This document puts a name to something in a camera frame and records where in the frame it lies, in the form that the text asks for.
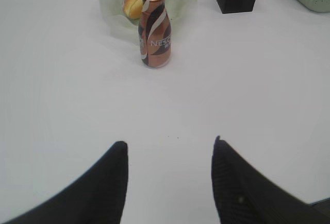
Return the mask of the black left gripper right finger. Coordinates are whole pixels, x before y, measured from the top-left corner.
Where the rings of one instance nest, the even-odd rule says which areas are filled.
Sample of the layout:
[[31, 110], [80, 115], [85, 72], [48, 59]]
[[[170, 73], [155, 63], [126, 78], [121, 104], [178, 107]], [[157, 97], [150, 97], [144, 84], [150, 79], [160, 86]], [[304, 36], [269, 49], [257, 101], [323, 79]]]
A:
[[329, 200], [304, 203], [250, 165], [219, 136], [211, 161], [220, 223], [329, 223]]

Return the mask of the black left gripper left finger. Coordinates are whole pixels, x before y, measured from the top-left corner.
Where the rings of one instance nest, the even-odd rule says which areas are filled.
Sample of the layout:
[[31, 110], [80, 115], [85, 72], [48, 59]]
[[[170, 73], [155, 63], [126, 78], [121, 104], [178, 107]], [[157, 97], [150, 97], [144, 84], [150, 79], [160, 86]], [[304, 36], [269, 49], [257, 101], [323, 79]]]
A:
[[120, 223], [128, 186], [128, 146], [115, 142], [61, 192], [9, 223]]

